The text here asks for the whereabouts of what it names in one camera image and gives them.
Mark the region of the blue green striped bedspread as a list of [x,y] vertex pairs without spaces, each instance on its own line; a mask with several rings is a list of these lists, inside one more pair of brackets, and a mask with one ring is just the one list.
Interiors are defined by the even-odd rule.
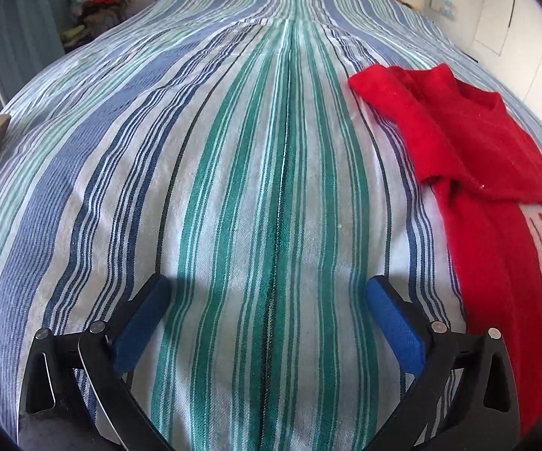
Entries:
[[0,426],[18,435],[40,328],[106,319],[152,274],[172,300],[129,379],[178,450],[359,450],[411,378],[371,321],[387,275],[465,327],[435,195],[348,86],[446,64],[516,96],[396,0],[158,0],[5,107]]

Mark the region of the white wardrobe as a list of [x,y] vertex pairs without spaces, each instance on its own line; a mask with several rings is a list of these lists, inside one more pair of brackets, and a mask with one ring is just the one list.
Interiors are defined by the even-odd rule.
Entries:
[[471,54],[542,121],[542,9],[536,0],[483,0]]

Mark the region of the teal curtain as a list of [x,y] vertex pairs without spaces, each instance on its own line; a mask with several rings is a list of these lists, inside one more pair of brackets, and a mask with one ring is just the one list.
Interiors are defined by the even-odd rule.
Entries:
[[0,0],[0,112],[65,55],[60,33],[72,23],[69,0]]

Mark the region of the pile of clothes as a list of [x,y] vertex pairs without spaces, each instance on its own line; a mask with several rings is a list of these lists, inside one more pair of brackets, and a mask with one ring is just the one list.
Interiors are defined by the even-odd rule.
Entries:
[[127,19],[131,0],[68,0],[74,27],[59,34],[69,53],[94,41]]

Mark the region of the wall socket panel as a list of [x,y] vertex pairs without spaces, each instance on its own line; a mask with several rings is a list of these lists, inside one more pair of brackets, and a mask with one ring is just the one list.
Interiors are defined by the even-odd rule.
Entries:
[[456,6],[450,0],[429,0],[429,8],[447,20],[456,19]]

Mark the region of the red sweater with white rabbit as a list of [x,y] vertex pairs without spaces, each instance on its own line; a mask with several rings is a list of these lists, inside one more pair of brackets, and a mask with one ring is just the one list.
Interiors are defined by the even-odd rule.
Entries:
[[349,85],[399,129],[435,194],[473,333],[504,337],[528,432],[542,416],[542,153],[501,96],[429,70],[372,65]]

